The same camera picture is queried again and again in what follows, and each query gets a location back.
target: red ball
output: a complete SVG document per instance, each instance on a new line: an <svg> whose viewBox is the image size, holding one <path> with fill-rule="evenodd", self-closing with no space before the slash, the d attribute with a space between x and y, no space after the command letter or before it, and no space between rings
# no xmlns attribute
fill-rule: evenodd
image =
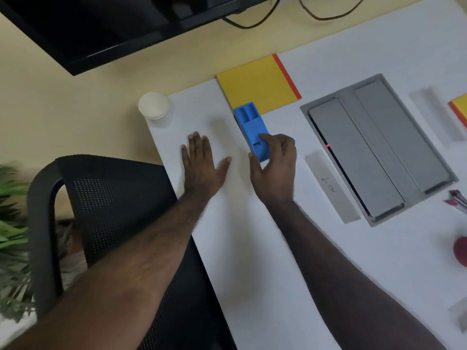
<svg viewBox="0 0 467 350"><path fill-rule="evenodd" d="M454 256L461 265L467 267L467 237L460 237L454 243Z"/></svg>

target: black mesh chair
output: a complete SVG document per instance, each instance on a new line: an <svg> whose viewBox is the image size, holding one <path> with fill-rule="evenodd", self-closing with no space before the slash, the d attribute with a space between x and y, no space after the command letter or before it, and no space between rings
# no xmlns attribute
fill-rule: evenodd
<svg viewBox="0 0 467 350"><path fill-rule="evenodd" d="M63 293L54 233L54 201L63 184L83 233L89 266L177 202L159 165L75 155L58 158L41 170L27 197L32 287L39 320ZM236 349L192 238L139 349Z"/></svg>

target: orange stripe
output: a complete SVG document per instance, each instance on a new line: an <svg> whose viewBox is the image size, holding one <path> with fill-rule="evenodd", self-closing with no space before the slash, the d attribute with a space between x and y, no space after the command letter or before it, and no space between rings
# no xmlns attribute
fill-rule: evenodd
<svg viewBox="0 0 467 350"><path fill-rule="evenodd" d="M464 116L464 114L456 107L456 105L453 102L448 103L451 109L456 113L456 116L459 118L459 120L464 124L464 126L467 128L467 118Z"/></svg>
<svg viewBox="0 0 467 350"><path fill-rule="evenodd" d="M276 60L276 63L277 63L277 66L279 67L279 69L282 71L282 74L284 75L287 83L289 84L290 88L292 89L292 92L295 94L295 97L297 99L301 99L302 96L300 95L300 92L298 91L298 89L295 87L295 83L293 83L292 79L290 78L289 74L287 73L287 71L285 70L285 67L284 65L282 64L281 60L279 59L279 57L277 56L277 54L272 54L272 57L274 58L274 60Z"/></svg>

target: yellow notepad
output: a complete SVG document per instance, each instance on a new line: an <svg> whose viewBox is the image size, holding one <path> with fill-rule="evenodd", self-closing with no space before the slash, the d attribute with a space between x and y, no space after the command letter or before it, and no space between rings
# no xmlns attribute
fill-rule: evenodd
<svg viewBox="0 0 467 350"><path fill-rule="evenodd" d="M467 128L467 93L450 101L449 106Z"/></svg>
<svg viewBox="0 0 467 350"><path fill-rule="evenodd" d="M302 98L276 54L217 74L232 109L253 102L260 114Z"/></svg>

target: black cable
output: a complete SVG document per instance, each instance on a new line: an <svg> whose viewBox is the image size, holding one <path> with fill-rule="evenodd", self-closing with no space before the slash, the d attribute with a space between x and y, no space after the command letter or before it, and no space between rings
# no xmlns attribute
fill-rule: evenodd
<svg viewBox="0 0 467 350"><path fill-rule="evenodd" d="M229 20L227 17L222 17L222 20L224 20L225 22L229 23L230 25L234 26L234 27L237 27L237 28L240 28L240 29L251 29L251 28L255 28L255 27L258 27L260 25L262 25L264 23L264 21L266 19L269 18L269 16L272 15L272 12L274 12L274 10L276 9L277 5L279 5L279 2L281 2L281 0L277 0L276 3L274 4L274 6L272 6L271 8L271 11L268 12L268 14L266 15L266 17L264 17L261 21L259 21L258 23L255 23L254 25L252 26L242 26L242 25L239 25L238 23L235 23L231 20Z"/></svg>
<svg viewBox="0 0 467 350"><path fill-rule="evenodd" d="M356 10L356 8L358 6L360 6L360 4L363 2L364 0L360 0L360 2L350 11L346 12L346 13L343 13L339 16L333 16L333 17L318 17L316 16L315 14L313 14L313 12L311 12L304 4L303 4L303 1L302 0L299 0L300 2L300 5L302 5L302 8L306 11L307 14L309 14L310 16L312 16L315 20L317 21L332 21L333 19L339 19L339 18L342 18L342 17L346 17L348 16L349 14L351 14L353 11Z"/></svg>

